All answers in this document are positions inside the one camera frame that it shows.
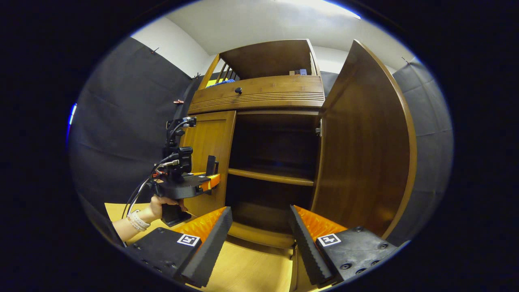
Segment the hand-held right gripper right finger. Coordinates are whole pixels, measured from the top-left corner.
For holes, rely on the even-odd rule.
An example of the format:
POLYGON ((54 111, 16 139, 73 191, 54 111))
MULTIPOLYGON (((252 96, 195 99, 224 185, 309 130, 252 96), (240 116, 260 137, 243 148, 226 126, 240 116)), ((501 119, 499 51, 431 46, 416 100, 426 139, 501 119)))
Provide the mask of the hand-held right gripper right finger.
POLYGON ((296 205, 290 206, 289 225, 316 286, 350 283, 400 251, 365 227, 346 228, 296 205))

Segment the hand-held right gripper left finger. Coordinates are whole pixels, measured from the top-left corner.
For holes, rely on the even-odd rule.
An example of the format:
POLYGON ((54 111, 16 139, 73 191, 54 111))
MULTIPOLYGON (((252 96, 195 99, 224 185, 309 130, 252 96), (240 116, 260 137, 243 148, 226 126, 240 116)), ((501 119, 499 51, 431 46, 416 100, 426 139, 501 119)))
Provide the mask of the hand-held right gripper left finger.
POLYGON ((167 279, 206 287, 231 225, 232 211, 225 206, 173 230, 156 228, 126 251, 167 279))

